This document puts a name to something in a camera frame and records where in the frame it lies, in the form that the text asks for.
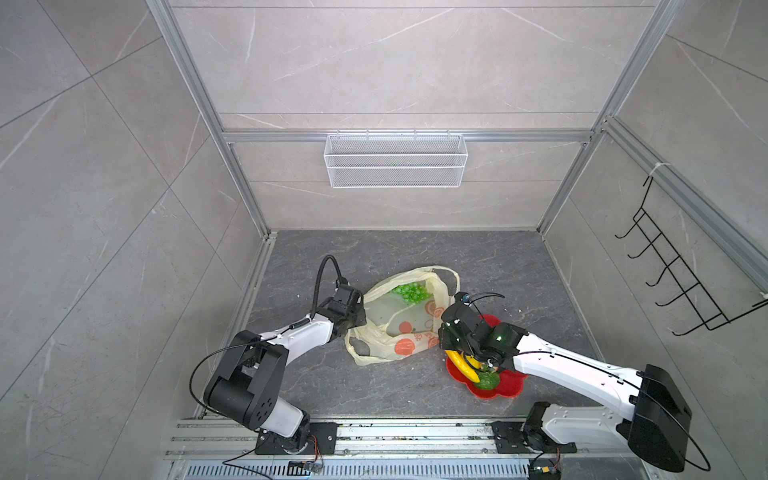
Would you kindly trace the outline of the green fake pepper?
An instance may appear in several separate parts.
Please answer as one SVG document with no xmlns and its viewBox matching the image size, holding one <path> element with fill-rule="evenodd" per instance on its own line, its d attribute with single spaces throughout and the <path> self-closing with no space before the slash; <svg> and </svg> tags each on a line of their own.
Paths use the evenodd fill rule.
<svg viewBox="0 0 768 480">
<path fill-rule="evenodd" d="M 474 383 L 480 391 L 493 391 L 501 383 L 500 374 L 496 371 L 481 371 L 477 373 L 478 381 Z"/>
</svg>

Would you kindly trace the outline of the green fake grapes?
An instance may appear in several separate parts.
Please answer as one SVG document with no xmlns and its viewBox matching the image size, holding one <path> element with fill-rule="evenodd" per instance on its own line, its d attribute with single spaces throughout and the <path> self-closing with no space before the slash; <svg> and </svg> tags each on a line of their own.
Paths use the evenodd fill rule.
<svg viewBox="0 0 768 480">
<path fill-rule="evenodd" d="M 418 304 L 432 297 L 432 293 L 423 282 L 402 284 L 395 287 L 392 292 L 399 295 L 408 305 Z"/>
</svg>

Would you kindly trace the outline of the yellow fake banana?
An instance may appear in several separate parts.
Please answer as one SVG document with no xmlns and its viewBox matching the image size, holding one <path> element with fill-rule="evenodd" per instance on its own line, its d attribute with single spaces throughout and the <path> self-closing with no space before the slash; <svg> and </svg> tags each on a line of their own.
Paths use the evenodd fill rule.
<svg viewBox="0 0 768 480">
<path fill-rule="evenodd" d="M 468 382 L 474 384 L 478 381 L 477 373 L 480 369 L 473 368 L 466 360 L 466 355 L 454 350 L 445 350 L 446 369 L 449 374 L 459 382 Z"/>
</svg>

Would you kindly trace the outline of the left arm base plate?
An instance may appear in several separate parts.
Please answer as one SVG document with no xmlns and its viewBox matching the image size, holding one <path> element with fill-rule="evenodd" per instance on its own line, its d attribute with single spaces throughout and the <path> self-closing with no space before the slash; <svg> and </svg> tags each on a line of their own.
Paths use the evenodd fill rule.
<svg viewBox="0 0 768 480">
<path fill-rule="evenodd" d="M 274 432 L 264 431 L 257 443 L 257 455 L 331 455 L 335 452 L 338 423 L 310 422 L 301 425 L 290 437 L 283 437 Z"/>
</svg>

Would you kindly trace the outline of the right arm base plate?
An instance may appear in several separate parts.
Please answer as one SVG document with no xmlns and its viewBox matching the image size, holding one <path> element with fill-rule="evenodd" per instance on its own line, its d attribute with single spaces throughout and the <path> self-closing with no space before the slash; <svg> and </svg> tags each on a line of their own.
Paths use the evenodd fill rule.
<svg viewBox="0 0 768 480">
<path fill-rule="evenodd" d="M 492 436 L 499 454 L 553 453 L 571 454 L 577 452 L 576 445 L 559 444 L 550 439 L 541 428 L 524 422 L 495 421 L 490 424 Z"/>
</svg>

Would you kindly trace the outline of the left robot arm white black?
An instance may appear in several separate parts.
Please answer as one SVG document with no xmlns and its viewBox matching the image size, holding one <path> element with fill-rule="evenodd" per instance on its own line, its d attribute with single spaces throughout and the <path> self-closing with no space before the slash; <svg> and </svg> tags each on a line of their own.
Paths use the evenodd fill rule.
<svg viewBox="0 0 768 480">
<path fill-rule="evenodd" d="M 308 315 L 286 327 L 262 334 L 241 331 L 223 351 L 202 404 L 250 430 L 264 430 L 300 448 L 309 437 L 310 416 L 280 397 L 286 367 L 365 323 L 363 294 L 341 284 Z"/>
</svg>

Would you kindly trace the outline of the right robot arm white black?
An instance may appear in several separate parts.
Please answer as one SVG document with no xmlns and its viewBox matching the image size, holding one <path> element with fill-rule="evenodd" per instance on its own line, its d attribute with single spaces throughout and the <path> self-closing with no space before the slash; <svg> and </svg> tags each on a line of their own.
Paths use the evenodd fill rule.
<svg viewBox="0 0 768 480">
<path fill-rule="evenodd" d="M 647 464 L 682 472 L 692 444 L 692 412 L 662 368 L 642 370 L 600 362 L 561 348 L 522 327 L 491 325 L 459 294 L 441 315 L 441 348 L 472 385 L 491 373 L 536 376 L 594 401 L 564 407 L 540 401 L 520 427 L 524 444 L 545 453 L 580 445 L 628 448 Z"/>
</svg>

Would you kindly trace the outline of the cream plastic shopping bag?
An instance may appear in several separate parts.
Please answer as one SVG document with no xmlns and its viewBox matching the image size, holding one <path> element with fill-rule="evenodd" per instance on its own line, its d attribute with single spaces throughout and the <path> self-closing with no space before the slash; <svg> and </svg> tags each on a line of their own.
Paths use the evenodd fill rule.
<svg viewBox="0 0 768 480">
<path fill-rule="evenodd" d="M 402 284 L 423 282 L 432 297 L 408 305 L 392 290 Z M 359 366 L 405 359 L 438 345 L 441 315 L 460 289 L 459 274 L 433 265 L 395 274 L 368 290 L 364 298 L 367 323 L 350 329 L 344 338 L 348 353 Z"/>
</svg>

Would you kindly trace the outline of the red flower-shaped plate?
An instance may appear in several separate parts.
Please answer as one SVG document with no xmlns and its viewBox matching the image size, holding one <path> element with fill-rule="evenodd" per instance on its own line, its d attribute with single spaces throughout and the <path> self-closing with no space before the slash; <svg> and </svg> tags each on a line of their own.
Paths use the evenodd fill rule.
<svg viewBox="0 0 768 480">
<path fill-rule="evenodd" d="M 446 312 L 439 328 L 445 367 L 453 380 L 475 397 L 514 398 L 523 390 L 525 374 L 517 372 L 513 356 L 525 330 L 491 315 L 459 317 Z"/>
</svg>

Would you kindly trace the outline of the yellow fake bell pepper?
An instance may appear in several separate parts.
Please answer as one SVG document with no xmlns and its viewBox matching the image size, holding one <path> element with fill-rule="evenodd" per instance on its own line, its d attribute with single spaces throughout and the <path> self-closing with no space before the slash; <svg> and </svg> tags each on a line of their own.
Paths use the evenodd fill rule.
<svg viewBox="0 0 768 480">
<path fill-rule="evenodd" d="M 481 363 L 475 360 L 472 356 L 466 356 L 465 360 L 475 369 L 481 368 Z"/>
</svg>

